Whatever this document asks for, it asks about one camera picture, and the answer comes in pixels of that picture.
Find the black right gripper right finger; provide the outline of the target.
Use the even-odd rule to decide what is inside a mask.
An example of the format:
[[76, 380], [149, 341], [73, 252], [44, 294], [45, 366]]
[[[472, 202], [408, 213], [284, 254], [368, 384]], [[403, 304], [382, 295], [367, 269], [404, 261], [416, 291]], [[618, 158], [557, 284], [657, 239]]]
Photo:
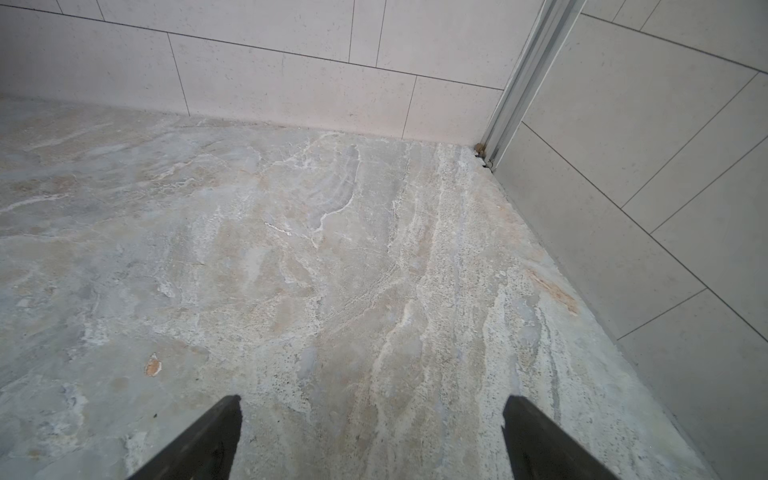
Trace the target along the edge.
[[514, 479], [618, 479], [526, 397], [510, 396], [503, 418]]

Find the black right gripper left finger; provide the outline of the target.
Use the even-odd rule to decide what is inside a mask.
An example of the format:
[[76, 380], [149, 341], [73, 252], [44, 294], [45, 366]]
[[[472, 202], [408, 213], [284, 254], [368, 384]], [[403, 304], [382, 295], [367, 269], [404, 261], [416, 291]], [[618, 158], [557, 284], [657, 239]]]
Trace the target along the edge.
[[240, 402], [224, 396], [129, 479], [227, 480], [241, 435]]

